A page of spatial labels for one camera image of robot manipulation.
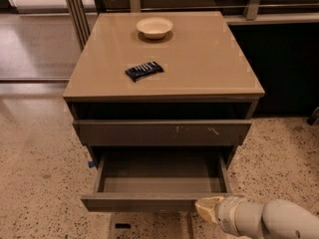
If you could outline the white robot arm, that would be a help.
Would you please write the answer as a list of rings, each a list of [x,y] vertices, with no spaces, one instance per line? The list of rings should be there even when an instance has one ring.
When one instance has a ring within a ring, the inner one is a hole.
[[[195,202],[201,218],[230,235],[251,239],[319,239],[319,218],[284,199],[267,203],[238,196],[201,198]]]

